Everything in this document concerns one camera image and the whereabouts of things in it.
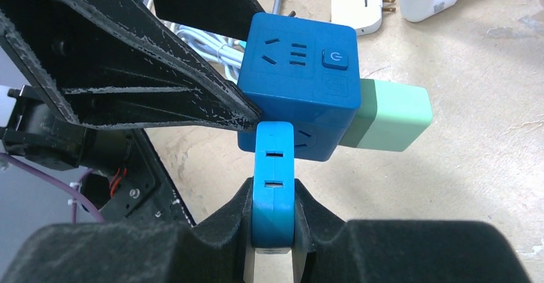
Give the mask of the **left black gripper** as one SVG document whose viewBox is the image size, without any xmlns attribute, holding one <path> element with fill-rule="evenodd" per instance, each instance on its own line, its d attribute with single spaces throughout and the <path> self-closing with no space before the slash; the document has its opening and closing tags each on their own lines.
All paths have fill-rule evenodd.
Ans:
<svg viewBox="0 0 544 283">
<path fill-rule="evenodd" d="M 32 87 L 2 86 L 1 153 L 89 168 L 72 188 L 107 221 L 194 225 L 146 132 L 113 129 L 252 132 L 261 112 L 166 22 L 141 0 L 1 0 L 1 46 L 69 122 Z"/>
</svg>

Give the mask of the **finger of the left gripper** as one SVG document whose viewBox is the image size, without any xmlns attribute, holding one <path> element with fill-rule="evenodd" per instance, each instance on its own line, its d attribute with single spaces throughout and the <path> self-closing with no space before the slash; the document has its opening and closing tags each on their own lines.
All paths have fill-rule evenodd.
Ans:
<svg viewBox="0 0 544 283">
<path fill-rule="evenodd" d="M 154 0 L 158 18 L 246 40 L 251 20 L 263 12 L 257 0 Z"/>
</svg>

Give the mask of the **light blue plug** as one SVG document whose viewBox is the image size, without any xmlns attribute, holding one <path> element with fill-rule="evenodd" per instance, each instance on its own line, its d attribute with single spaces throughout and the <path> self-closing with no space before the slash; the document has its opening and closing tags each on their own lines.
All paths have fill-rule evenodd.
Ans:
<svg viewBox="0 0 544 283">
<path fill-rule="evenodd" d="M 251 242 L 259 253 L 287 253 L 294 243 L 294 128 L 258 124 L 255 141 Z"/>
</svg>

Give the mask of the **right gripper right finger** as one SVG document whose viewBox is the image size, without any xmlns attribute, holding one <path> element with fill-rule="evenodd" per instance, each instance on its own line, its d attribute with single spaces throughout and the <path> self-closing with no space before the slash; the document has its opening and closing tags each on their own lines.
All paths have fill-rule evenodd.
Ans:
<svg viewBox="0 0 544 283">
<path fill-rule="evenodd" d="M 296 282 L 529 282 L 509 241 L 481 221 L 344 221 L 295 183 Z"/>
</svg>

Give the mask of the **blue cube socket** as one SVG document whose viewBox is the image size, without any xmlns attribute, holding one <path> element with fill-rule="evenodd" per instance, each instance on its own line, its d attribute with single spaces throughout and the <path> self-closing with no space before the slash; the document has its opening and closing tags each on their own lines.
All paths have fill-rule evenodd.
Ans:
<svg viewBox="0 0 544 283">
<path fill-rule="evenodd" d="M 257 13 L 237 84 L 263 121 L 293 125 L 296 158 L 327 161 L 362 103 L 356 32 Z"/>
</svg>

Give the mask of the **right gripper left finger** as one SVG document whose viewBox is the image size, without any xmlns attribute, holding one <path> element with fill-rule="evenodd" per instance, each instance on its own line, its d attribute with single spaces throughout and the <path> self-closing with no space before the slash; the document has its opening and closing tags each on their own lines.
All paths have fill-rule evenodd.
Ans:
<svg viewBox="0 0 544 283">
<path fill-rule="evenodd" d="M 207 219 L 57 224 L 32 234 L 3 282 L 251 282 L 252 181 Z"/>
</svg>

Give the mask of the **white plug adapter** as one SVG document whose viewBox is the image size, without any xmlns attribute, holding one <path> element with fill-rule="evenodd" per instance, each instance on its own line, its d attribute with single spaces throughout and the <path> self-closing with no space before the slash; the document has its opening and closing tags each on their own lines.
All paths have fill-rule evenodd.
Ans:
<svg viewBox="0 0 544 283">
<path fill-rule="evenodd" d="M 330 22 L 353 28 L 358 36 L 378 31 L 385 13 L 396 12 L 396 0 L 330 0 Z"/>
</svg>

